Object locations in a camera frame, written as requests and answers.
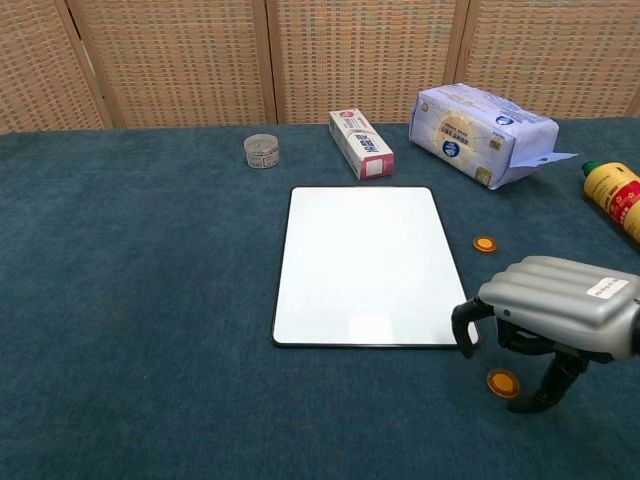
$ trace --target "tissue package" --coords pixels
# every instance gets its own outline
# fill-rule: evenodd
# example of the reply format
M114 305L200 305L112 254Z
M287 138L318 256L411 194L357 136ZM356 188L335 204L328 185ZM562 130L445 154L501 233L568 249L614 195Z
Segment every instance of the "tissue package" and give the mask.
M490 189L573 157L554 153L558 124L463 83L424 90L409 138Z

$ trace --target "wicker panel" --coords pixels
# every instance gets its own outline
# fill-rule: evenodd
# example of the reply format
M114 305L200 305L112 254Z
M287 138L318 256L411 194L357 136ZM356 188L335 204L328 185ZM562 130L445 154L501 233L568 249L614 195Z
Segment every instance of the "wicker panel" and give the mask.
M621 116L640 86L640 1L472 1L456 79L558 118Z
M74 47L68 35L71 20L58 7L52 0L0 4L0 132L105 126L82 70L86 59L76 55L79 41Z
M329 110L359 107L373 122L407 122L418 91L443 82L455 5L269 2L278 120L326 123Z
M69 3L117 126L275 121L262 2Z

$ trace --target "cardboard box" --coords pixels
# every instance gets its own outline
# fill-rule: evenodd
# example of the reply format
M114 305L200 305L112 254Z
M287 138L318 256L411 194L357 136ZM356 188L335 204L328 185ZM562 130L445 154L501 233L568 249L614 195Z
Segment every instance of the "cardboard box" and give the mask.
M409 139L490 189L551 162L558 124L463 83L418 94Z
M393 172L393 152L357 108L329 112L329 132L358 179Z

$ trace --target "orange coin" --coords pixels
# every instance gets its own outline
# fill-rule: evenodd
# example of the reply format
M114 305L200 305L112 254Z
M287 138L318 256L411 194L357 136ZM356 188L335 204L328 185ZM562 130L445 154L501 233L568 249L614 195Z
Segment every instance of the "orange coin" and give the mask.
M487 374L489 389L501 398L515 398L520 393L520 382L509 370L496 368Z
M476 237L473 239L473 247L482 253L492 253L496 251L496 241L491 237Z

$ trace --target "whiteboard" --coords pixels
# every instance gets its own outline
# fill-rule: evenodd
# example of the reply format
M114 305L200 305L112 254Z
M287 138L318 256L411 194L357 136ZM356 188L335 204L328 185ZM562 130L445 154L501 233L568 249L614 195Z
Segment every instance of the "whiteboard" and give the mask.
M292 190L277 345L455 345L451 312L465 300L429 189ZM475 324L469 334L477 343Z

